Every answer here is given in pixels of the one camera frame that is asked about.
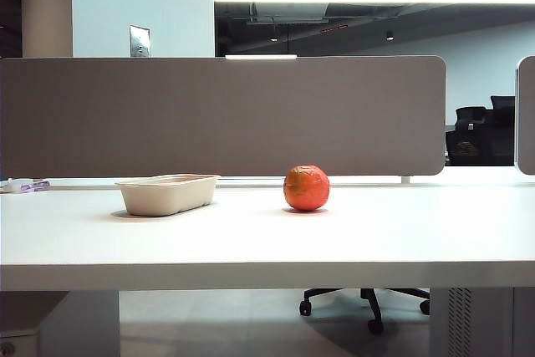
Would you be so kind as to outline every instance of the gray fabric panel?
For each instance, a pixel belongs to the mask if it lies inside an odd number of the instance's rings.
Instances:
[[[516,97],[516,149],[518,168],[535,175],[535,57],[518,65]]]
[[[4,59],[3,175],[431,175],[446,67],[433,56]]]

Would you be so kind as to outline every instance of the biodegradable food container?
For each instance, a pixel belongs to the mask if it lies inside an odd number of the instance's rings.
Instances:
[[[131,215],[163,217],[211,202],[218,175],[167,175],[117,184]]]

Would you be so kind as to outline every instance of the chair wheel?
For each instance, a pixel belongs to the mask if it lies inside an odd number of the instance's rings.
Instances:
[[[303,300],[299,305],[299,313],[308,317],[312,313],[312,304],[308,300]]]
[[[429,315],[429,300],[420,303],[420,311],[425,315]]]
[[[385,328],[383,327],[383,322],[378,321],[377,319],[372,319],[368,321],[368,330],[371,334],[382,334]]]

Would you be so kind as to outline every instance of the orange fruit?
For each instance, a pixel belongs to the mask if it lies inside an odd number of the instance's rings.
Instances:
[[[301,165],[290,169],[284,179],[284,198],[299,211],[313,211],[329,198],[329,179],[315,165]]]

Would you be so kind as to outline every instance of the black office chair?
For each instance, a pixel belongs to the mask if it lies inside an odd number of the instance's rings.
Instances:
[[[456,110],[458,120],[483,121],[487,108],[485,106],[465,106]]]
[[[492,121],[478,131],[489,166],[514,165],[515,97],[491,96]]]
[[[309,316],[312,313],[312,304],[310,303],[310,298],[313,296],[319,296],[320,294],[326,294],[335,292],[337,290],[342,290],[341,288],[311,288],[304,292],[304,300],[299,305],[299,313],[304,316]],[[424,301],[420,303],[420,310],[423,314],[429,315],[430,309],[430,296],[429,292],[425,292],[418,288],[389,288],[398,293],[409,294],[410,296],[425,298]],[[364,300],[368,300],[369,306],[371,307],[372,312],[374,313],[374,319],[368,321],[368,330],[372,334],[382,334],[385,329],[383,326],[383,320],[381,317],[381,310],[379,303],[377,302],[377,297],[375,297],[375,291],[372,288],[362,288],[360,289],[360,297]]]
[[[446,149],[452,166],[485,166],[487,164],[480,144],[480,129],[446,132]]]
[[[515,97],[491,96],[492,109],[456,110],[455,131],[446,132],[452,166],[511,166],[514,164]]]

